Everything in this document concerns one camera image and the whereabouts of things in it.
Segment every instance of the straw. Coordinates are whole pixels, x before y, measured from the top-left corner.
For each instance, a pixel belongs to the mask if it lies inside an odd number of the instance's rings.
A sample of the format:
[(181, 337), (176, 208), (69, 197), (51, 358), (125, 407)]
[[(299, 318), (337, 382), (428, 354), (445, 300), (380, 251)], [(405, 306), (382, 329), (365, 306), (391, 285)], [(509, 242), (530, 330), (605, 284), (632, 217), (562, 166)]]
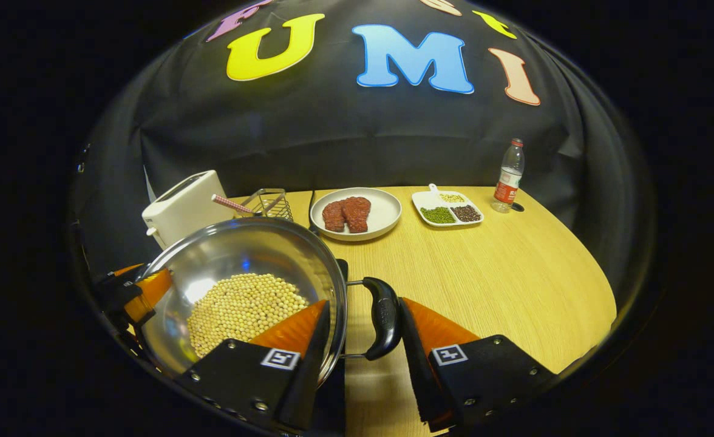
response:
[(224, 197), (219, 196), (217, 194), (212, 194), (212, 202), (226, 206), (227, 208), (235, 209), (236, 211), (246, 212), (248, 214), (254, 214), (254, 211), (250, 210), (249, 208), (247, 208), (243, 205), (238, 205), (236, 202), (229, 201), (229, 200), (225, 199)]

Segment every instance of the wooden table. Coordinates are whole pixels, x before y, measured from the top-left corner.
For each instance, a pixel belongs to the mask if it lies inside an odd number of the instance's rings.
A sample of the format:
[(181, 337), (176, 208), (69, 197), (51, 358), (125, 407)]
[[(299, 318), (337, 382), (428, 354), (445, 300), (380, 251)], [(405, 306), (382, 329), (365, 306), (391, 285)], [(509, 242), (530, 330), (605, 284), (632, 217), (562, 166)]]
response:
[[(523, 212), (489, 206), (490, 186), (440, 186), (470, 197), (484, 221), (428, 226), (411, 196), (427, 186), (392, 186), (403, 214), (376, 240), (346, 243), (323, 237), (349, 263), (349, 279), (384, 279), (408, 297), (479, 337), (503, 334), (554, 373), (604, 339), (616, 317), (607, 279), (592, 255), (559, 220), (524, 191)], [(316, 198), (330, 191), (316, 191)], [(310, 191), (288, 193), (293, 218), (309, 226)], [(370, 293), (348, 294), (347, 353), (373, 343)], [(346, 362), (347, 437), (429, 436), (419, 421), (403, 345), (374, 362)]]

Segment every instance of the wok handle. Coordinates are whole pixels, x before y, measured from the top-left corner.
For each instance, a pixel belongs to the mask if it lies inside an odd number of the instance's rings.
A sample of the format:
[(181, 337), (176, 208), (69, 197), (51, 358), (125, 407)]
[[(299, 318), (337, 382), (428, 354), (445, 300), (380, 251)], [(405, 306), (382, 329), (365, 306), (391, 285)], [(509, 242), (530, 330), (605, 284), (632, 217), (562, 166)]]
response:
[(362, 356), (369, 361), (380, 359), (390, 353), (401, 341), (398, 326), (398, 295), (387, 282), (376, 277), (363, 277), (362, 280), (352, 280), (346, 285), (365, 285), (373, 295), (370, 315), (373, 319), (373, 329), (376, 330), (376, 340)]

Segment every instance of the yellow letter u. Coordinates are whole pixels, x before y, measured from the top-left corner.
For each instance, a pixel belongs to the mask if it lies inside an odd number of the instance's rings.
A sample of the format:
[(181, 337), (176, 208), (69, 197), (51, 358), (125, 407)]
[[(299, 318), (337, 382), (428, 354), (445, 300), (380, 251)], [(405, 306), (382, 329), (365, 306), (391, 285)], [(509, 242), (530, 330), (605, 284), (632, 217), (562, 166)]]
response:
[(284, 22), (282, 26), (290, 28), (290, 45), (287, 50), (272, 58), (257, 57), (260, 40), (271, 33), (269, 27), (255, 30), (231, 42), (227, 46), (230, 49), (230, 55), (227, 57), (227, 77), (239, 81), (256, 80), (297, 64), (311, 52), (313, 28), (316, 21), (323, 18), (324, 14), (310, 14)]

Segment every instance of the letter m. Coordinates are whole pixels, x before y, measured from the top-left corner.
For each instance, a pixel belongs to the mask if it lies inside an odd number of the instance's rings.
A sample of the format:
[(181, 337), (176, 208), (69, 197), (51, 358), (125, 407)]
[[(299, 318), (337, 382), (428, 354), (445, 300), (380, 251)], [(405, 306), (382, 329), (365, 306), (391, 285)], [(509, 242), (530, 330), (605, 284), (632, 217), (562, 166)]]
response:
[(414, 47), (390, 25), (357, 25), (352, 32), (365, 41), (365, 72), (357, 77), (362, 86), (396, 85), (398, 75), (390, 72), (392, 59), (413, 86), (419, 85), (430, 64), (435, 64), (435, 74), (429, 81), (433, 88), (462, 94), (473, 92), (462, 60), (465, 42), (456, 36), (431, 32), (419, 47)]

